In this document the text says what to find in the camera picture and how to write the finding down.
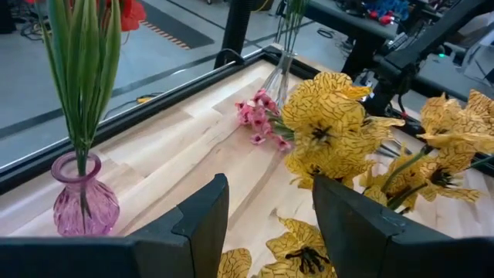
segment wooden table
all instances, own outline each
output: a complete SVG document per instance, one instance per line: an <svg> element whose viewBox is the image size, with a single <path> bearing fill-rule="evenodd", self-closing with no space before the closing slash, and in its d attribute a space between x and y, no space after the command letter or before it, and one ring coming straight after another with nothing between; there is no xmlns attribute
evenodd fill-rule
<svg viewBox="0 0 494 278"><path fill-rule="evenodd" d="M251 98L273 67L258 62L93 149L103 161L100 180L120 202L114 235L125 236L163 215L216 173L225 173L230 185L224 249L248 248L251 274L274 261L265 242L284 231L275 215L316 224L311 193L289 184L294 176L283 164L284 154L274 144L250 144L252 132L239 127L235 117L234 103ZM289 86L300 81L292 76ZM411 150L421 147L420 141L395 133ZM375 171L386 171L391 159L374 158L380 162ZM486 196L474 205L419 197L408 216L454 237L494 235L493 179L470 170L465 187ZM52 206L61 190L47 172L0 196L0 235L56 236Z"/></svg>

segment concrete floor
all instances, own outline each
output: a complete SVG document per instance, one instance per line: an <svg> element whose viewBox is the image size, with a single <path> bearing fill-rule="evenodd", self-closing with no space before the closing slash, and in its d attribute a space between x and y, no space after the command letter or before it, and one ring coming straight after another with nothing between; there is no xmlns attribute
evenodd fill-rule
<svg viewBox="0 0 494 278"><path fill-rule="evenodd" d="M108 110L135 100L136 97L163 92L212 70L214 56L220 50L228 16L228 3L214 0L144 0L173 18L196 29L214 40L213 44L184 50L169 40L141 25L130 34L122 46L115 91ZM272 12L279 0L275 0ZM251 53L273 41L278 19L271 12L253 12L245 38L242 55ZM346 36L335 32L332 39L316 33L323 27L308 19L303 21L295 49L308 59L324 66L341 70L346 59L338 47ZM50 115L59 109L59 101L52 84L44 45L19 35L0 35L0 84L3 101L0 103L0 167L20 159L40 148L66 137L62 117L51 117L33 127L19 130L40 115ZM423 100L405 99L420 107ZM118 114L134 104L112 110Z"/></svg>

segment yellow cable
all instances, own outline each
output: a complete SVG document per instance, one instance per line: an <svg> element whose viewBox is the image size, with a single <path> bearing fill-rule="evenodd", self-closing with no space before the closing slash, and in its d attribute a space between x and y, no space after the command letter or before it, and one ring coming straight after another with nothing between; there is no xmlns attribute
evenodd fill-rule
<svg viewBox="0 0 494 278"><path fill-rule="evenodd" d="M261 8L258 8L257 10L252 11L252 12L259 12L260 10L262 10L264 8L264 6L266 6L266 4L268 4L268 2L269 2L269 0L265 0L264 4L262 4Z"/></svg>

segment black metal frame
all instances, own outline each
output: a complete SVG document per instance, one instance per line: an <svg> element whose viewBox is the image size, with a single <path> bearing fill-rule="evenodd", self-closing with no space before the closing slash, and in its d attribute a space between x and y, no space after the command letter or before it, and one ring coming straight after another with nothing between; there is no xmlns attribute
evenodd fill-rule
<svg viewBox="0 0 494 278"><path fill-rule="evenodd" d="M251 66L258 61L265 60L269 63L276 65L281 57L281 52L273 47L267 46L264 49L260 49L257 53L253 53L244 58L240 62L231 62L225 66L211 71L189 83L179 86L173 90L168 91L162 96L156 97L147 103L143 103L131 110L123 112L111 117L108 120L100 123L93 145L100 144L113 136L119 134L126 129L139 124L140 122L148 119L149 117L158 114L162 110L165 110L176 103L185 100L188 97L201 92L205 88ZM320 71L313 67L294 60L290 67L290 72L294 76L301 79L312 79ZM400 117L401 113L397 110L390 112L391 117ZM416 120L408 119L409 124L405 125L401 129L410 134L411 136L417 135L420 125ZM25 158L14 161L11 164L0 168L0 195L22 185L23 183L35 178L36 176L48 171L52 163L61 155L72 151L73 147L68 138L59 141L45 147ZM474 161L486 158L484 154L477 154ZM478 168L480 171L487 175L494 176L494 167L490 164L484 165Z"/></svg>

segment glass vase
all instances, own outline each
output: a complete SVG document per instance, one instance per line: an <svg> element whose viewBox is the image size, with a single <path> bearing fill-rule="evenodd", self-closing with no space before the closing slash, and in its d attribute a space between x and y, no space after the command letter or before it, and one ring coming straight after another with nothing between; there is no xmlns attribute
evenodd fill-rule
<svg viewBox="0 0 494 278"><path fill-rule="evenodd" d="M261 90L264 90L274 100L280 110L288 100L289 69L295 55L295 53L282 50L278 65L261 87Z"/></svg>
<svg viewBox="0 0 494 278"><path fill-rule="evenodd" d="M88 155L86 169L86 175L78 175L75 152L53 163L52 176L65 186L53 206L53 219L61 236L107 235L120 214L113 191L96 179L101 160L95 154Z"/></svg>

